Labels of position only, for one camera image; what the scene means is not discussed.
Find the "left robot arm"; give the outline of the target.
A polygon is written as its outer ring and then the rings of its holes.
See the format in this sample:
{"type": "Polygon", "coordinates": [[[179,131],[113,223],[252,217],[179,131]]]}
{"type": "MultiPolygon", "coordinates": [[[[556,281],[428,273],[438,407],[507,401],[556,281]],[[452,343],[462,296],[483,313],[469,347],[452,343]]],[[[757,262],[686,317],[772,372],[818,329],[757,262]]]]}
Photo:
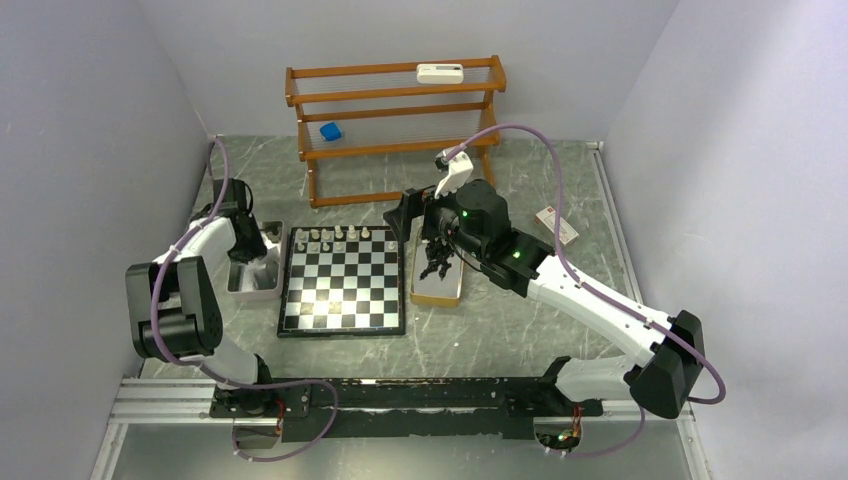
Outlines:
{"type": "Polygon", "coordinates": [[[213,184],[217,198],[184,235],[151,262],[125,274],[132,345],[143,359],[199,368],[237,403],[261,416],[273,409],[277,388],[267,364],[229,339],[209,271],[223,260],[259,266],[269,247],[253,214],[250,187],[227,178],[213,184]]]}

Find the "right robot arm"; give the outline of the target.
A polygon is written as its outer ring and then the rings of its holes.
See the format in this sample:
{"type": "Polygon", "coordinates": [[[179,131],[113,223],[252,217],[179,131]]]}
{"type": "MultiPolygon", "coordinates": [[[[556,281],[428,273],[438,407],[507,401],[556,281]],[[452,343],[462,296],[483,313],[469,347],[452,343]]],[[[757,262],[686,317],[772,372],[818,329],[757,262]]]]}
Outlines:
{"type": "Polygon", "coordinates": [[[507,201],[484,180],[438,197],[433,187],[408,189],[383,219],[404,243],[414,219],[431,244],[461,252],[494,285],[549,305],[608,339],[621,356],[566,360],[539,391],[550,413],[584,400],[632,399],[653,415],[677,418],[706,365],[703,326],[640,304],[556,255],[552,245],[512,226],[507,201]]]}

